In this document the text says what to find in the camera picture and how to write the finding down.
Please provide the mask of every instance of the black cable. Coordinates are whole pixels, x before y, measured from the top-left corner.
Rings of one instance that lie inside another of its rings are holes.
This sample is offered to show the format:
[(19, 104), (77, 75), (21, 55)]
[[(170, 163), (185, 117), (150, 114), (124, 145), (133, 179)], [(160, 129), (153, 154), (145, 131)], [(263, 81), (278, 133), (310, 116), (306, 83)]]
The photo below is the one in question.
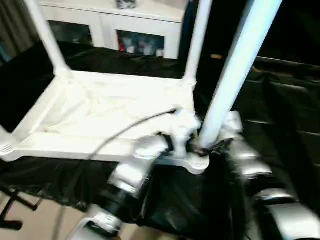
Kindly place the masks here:
[(252, 240), (251, 237), (248, 236), (248, 234), (246, 234), (245, 237), (249, 240)]
[(65, 198), (64, 198), (64, 203), (68, 202), (68, 199), (70, 198), (70, 194), (72, 193), (72, 190), (76, 187), (77, 181), (80, 177), (80, 175), (82, 174), (82, 170), (86, 164), (86, 162), (92, 160), (100, 151), (101, 149), (103, 149), (107, 144), (109, 144), (110, 142), (112, 142), (113, 140), (117, 139), (120, 135), (124, 134), (125, 132), (127, 132), (128, 130), (146, 122), (149, 121), (151, 119), (160, 117), (162, 115), (165, 114), (173, 114), (175, 113), (176, 109), (171, 109), (171, 110), (167, 110), (161, 113), (158, 113), (156, 115), (153, 116), (149, 116), (149, 117), (145, 117), (133, 124), (131, 124), (130, 126), (126, 127), (125, 129), (123, 129), (122, 131), (118, 132), (117, 134), (113, 135), (112, 137), (106, 139), (93, 153), (91, 153), (87, 159), (82, 160), (81, 163), (78, 165), (76, 172), (74, 173), (69, 185), (67, 186), (66, 192), (65, 192)]

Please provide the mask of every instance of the white tube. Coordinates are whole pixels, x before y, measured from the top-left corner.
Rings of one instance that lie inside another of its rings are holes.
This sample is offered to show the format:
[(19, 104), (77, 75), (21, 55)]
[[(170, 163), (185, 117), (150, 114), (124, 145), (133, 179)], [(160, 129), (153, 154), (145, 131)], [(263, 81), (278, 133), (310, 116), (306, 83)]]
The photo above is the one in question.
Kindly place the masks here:
[(29, 10), (30, 16), (43, 42), (46, 52), (51, 59), (54, 75), (57, 76), (58, 73), (69, 72), (70, 69), (66, 64), (54, 34), (42, 13), (38, 0), (24, 0), (24, 2)]
[(197, 83), (196, 74), (202, 46), (204, 44), (204, 39), (207, 31), (211, 5), (212, 0), (200, 0), (198, 10), (196, 13), (190, 51), (183, 77), (184, 79), (189, 79), (193, 81), (193, 84)]
[(213, 144), (257, 57), (282, 0), (248, 2), (206, 114), (200, 145)]

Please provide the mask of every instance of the silver metal part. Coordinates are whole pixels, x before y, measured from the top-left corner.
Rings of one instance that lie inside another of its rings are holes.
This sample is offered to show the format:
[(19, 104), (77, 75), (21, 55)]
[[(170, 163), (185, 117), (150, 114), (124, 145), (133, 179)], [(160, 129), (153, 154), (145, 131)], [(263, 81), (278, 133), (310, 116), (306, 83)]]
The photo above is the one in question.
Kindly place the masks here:
[(259, 175), (270, 175), (270, 167), (259, 161), (259, 154), (240, 135), (242, 123), (238, 112), (231, 111), (220, 131), (218, 140), (233, 139), (227, 152), (234, 162), (244, 181), (256, 178)]
[(137, 159), (154, 160), (169, 148), (163, 136), (145, 136), (136, 143), (133, 156)]
[(69, 240), (106, 240), (98, 233), (92, 231), (88, 227), (88, 223), (93, 222), (101, 229), (108, 233), (115, 233), (120, 230), (123, 224), (120, 219), (102, 209), (101, 207), (93, 204), (90, 206), (87, 216), (83, 218), (73, 233), (68, 238)]
[(320, 220), (300, 203), (267, 206), (284, 240), (320, 239)]
[(257, 193), (255, 200), (272, 201), (281, 199), (294, 199), (294, 196), (288, 193), (287, 190), (281, 188), (269, 188)]
[(155, 160), (168, 148), (163, 136), (142, 137), (136, 143), (131, 159), (119, 163), (109, 182), (137, 198)]

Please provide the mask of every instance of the glass cabinet door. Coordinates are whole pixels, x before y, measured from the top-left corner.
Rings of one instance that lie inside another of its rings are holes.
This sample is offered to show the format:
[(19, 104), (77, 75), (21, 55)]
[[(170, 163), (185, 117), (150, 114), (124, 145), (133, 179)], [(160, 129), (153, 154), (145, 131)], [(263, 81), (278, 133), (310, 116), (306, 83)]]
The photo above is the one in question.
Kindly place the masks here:
[(58, 41), (93, 45), (88, 25), (53, 20), (49, 20), (48, 22)]
[(143, 54), (163, 57), (165, 37), (132, 31), (116, 31), (119, 51), (131, 54)]

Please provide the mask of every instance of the black plastic sheet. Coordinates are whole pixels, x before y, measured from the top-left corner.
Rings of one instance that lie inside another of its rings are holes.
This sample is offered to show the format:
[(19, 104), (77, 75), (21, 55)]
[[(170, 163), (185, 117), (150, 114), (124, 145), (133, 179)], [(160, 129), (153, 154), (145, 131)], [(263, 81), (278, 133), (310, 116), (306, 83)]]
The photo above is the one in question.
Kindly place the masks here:
[[(60, 47), (73, 70), (164, 78), (184, 74), (184, 66), (176, 60), (67, 43)], [(1, 88), (6, 88), (0, 100), (16, 109), (4, 107), (1, 112), (0, 123), (9, 131), (50, 83), (52, 72), (41, 44), (0, 68)], [(207, 79), (198, 80), (210, 84)], [(14, 94), (8, 94), (13, 88)], [(194, 92), (200, 116), (205, 115), (212, 97), (205, 92), (200, 87)], [(319, 100), (319, 83), (251, 73), (234, 105), (242, 117), (247, 141), (301, 201), (318, 213)], [(0, 163), (0, 183), (85, 211), (116, 163), (88, 162), (66, 198), (66, 188), (78, 165), (78, 160), (22, 157)], [(201, 175), (179, 167), (156, 166), (132, 221), (192, 239), (242, 239), (246, 211), (233, 166), (222, 156), (212, 155), (209, 168)]]

